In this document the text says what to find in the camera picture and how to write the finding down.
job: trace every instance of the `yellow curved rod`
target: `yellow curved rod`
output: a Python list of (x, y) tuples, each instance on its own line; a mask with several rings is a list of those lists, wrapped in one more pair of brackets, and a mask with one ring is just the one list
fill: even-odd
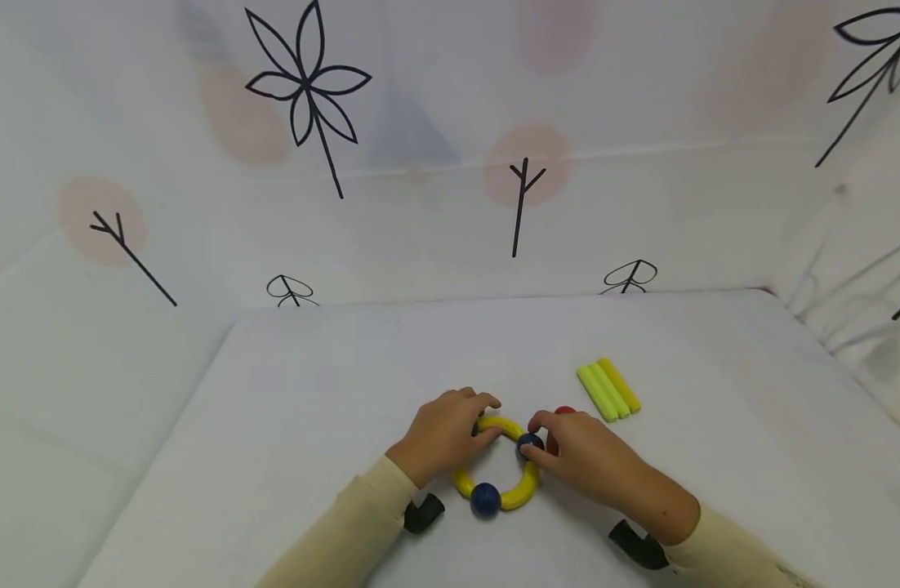
[[(518, 441), (519, 437), (525, 434), (522, 427), (519, 427), (513, 421), (503, 419), (501, 416), (483, 416), (482, 419), (476, 421), (476, 425), (479, 426), (480, 431), (485, 431), (489, 427), (499, 427), (503, 430), (503, 434), (513, 441)], [(473, 496), (473, 489), (476, 488), (476, 484), (471, 480), (470, 473), (466, 468), (460, 468), (455, 471), (452, 475), (452, 482), (456, 485), (457, 491), (466, 500)], [(526, 462), (522, 480), (516, 484), (516, 487), (501, 494), (501, 509), (511, 511), (523, 506), (535, 494), (535, 489), (538, 488), (540, 482), (541, 471), (538, 469), (538, 466), (530, 461)]]

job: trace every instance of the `yellow stick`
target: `yellow stick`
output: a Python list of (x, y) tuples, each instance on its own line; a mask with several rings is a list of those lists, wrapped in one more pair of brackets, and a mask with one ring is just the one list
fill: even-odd
[(587, 395), (594, 401), (594, 406), (597, 407), (597, 411), (604, 417), (604, 420), (606, 422), (616, 421), (619, 417), (617, 409), (613, 408), (613, 404), (607, 398), (606, 390), (600, 388), (600, 384), (594, 378), (594, 373), (590, 370), (590, 366), (581, 365), (577, 369), (577, 376), (581, 378), (581, 383), (584, 384)]
[(627, 403), (627, 406), (630, 407), (630, 412), (636, 414), (643, 407), (643, 404), (639, 402), (639, 399), (636, 398), (635, 394), (632, 394), (632, 390), (630, 390), (630, 386), (626, 383), (626, 380), (623, 379), (621, 373), (617, 371), (617, 368), (610, 363), (610, 359), (600, 358), (597, 362), (597, 365), (600, 366), (601, 370), (604, 370), (604, 373), (607, 374), (607, 377), (610, 378), (610, 381), (617, 387), (617, 392), (621, 394), (624, 402)]
[(604, 368), (598, 363), (592, 363), (590, 370), (594, 374), (594, 379), (600, 384), (600, 388), (607, 392), (607, 399), (613, 404), (613, 408), (617, 409), (617, 414), (621, 419), (626, 419), (630, 415), (630, 407), (627, 407), (627, 403), (623, 401), (623, 397), (617, 391), (617, 387), (613, 385), (610, 378), (604, 373)]

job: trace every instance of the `child's hand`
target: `child's hand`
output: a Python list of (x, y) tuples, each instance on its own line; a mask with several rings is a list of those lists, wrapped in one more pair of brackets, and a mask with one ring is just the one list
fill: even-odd
[(492, 394), (471, 388), (443, 392), (417, 411), (404, 439), (385, 453), (401, 471), (423, 488), (433, 478), (466, 464), (499, 439), (501, 429), (486, 429), (471, 437), (473, 424), (487, 408), (503, 406)]
[(526, 443), (522, 453), (594, 502), (623, 510), (640, 488), (646, 462), (603, 422), (585, 412), (555, 415), (539, 410), (528, 429), (547, 428), (548, 452)]
[[(523, 455), (594, 502), (621, 511), (663, 545), (690, 537), (702, 509), (696, 497), (637, 456), (603, 422), (584, 412), (539, 410), (528, 429), (549, 431), (549, 452), (526, 443)], [(551, 435), (557, 443), (551, 443)]]

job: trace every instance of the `fabric wall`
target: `fabric wall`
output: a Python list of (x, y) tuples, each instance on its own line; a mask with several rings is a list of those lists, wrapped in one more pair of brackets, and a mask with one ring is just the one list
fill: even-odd
[(900, 101), (801, 235), (777, 288), (900, 425)]
[(74, 586), (246, 308), (766, 285), (883, 7), (0, 0), (0, 586)]

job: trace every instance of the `cream sleeve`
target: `cream sleeve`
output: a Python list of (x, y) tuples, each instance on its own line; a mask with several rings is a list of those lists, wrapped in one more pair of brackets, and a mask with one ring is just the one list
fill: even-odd
[(819, 588), (768, 550), (760, 539), (702, 504), (691, 537), (663, 546), (669, 564), (701, 588)]
[(417, 487), (387, 457), (355, 478), (256, 588), (361, 586), (404, 526)]

